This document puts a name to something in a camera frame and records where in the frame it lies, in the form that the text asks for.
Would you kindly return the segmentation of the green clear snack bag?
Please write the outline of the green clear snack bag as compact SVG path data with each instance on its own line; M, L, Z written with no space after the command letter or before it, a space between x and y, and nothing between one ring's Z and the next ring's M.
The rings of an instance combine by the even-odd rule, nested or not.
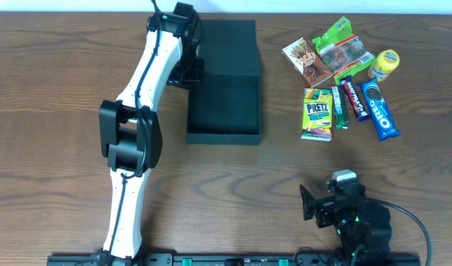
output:
M356 75L375 61L375 56L353 33L351 21L345 16L312 42L320 59L331 70L337 85L341 79Z

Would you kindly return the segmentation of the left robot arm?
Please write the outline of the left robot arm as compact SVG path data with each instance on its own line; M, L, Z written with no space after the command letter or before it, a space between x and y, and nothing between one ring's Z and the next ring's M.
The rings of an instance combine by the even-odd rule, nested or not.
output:
M145 187L162 152L158 106L167 85L189 89L203 79L202 21L190 4L159 8L146 22L145 47L128 85L99 108L101 153L112 181L109 231L89 265L130 265L142 244Z

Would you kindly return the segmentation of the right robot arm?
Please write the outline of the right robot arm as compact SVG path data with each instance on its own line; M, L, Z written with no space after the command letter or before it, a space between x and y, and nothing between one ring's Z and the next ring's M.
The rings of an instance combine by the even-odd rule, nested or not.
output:
M332 180L328 189L332 196L317 199L303 185L299 187L304 219L316 219L319 228L335 228L343 264L384 263L392 235L389 209L366 197L366 187L356 179Z

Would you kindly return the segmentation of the blue Oreo pack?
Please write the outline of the blue Oreo pack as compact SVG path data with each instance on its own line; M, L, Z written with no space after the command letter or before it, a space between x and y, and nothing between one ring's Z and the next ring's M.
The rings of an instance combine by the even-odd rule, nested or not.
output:
M378 140L383 141L390 137L400 136L400 131L395 125L385 98L378 86L377 79L374 78L368 82L359 83L357 86L361 89L366 100L374 127L377 131Z

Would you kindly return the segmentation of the black gift box with lid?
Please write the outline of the black gift box with lid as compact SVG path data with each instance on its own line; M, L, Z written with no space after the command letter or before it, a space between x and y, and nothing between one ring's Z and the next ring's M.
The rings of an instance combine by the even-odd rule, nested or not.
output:
M186 141L261 142L261 60L254 20L204 20L203 79L188 90Z

